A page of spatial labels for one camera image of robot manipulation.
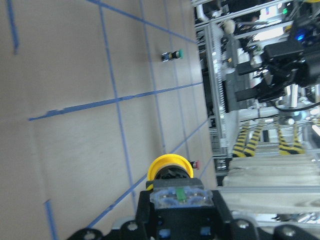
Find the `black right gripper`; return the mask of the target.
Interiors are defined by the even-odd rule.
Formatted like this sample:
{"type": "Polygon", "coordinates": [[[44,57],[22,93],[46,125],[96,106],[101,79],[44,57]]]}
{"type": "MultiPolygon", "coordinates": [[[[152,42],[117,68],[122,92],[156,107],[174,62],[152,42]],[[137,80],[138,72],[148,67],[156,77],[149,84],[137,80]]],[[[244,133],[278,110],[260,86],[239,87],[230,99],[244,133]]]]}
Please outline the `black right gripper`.
{"type": "Polygon", "coordinates": [[[301,17],[293,21],[287,40],[268,44],[259,56],[261,61],[240,63],[238,75],[260,71],[261,82],[235,92],[238,102],[256,99],[260,103],[284,96],[287,86],[302,88],[320,82],[320,20],[301,17]]]}

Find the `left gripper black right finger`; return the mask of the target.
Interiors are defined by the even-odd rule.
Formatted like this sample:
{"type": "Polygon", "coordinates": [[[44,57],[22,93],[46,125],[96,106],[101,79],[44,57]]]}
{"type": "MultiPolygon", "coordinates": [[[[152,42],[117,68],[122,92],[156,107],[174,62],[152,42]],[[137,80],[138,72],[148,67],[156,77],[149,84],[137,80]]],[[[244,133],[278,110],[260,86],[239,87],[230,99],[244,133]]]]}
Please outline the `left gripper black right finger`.
{"type": "Polygon", "coordinates": [[[210,218],[211,233],[215,240],[232,240],[232,217],[225,200],[218,190],[212,190],[213,215],[210,218]]]}

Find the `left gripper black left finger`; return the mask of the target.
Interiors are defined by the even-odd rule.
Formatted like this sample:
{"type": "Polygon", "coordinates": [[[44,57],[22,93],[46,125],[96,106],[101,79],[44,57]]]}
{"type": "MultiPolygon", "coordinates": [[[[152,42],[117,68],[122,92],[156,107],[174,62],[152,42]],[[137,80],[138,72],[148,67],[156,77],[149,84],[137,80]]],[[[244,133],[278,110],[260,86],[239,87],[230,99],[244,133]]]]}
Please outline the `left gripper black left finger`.
{"type": "Polygon", "coordinates": [[[157,226],[154,204],[150,202],[152,190],[144,190],[139,194],[135,223],[137,230],[134,231],[134,240],[157,239],[157,226]]]}

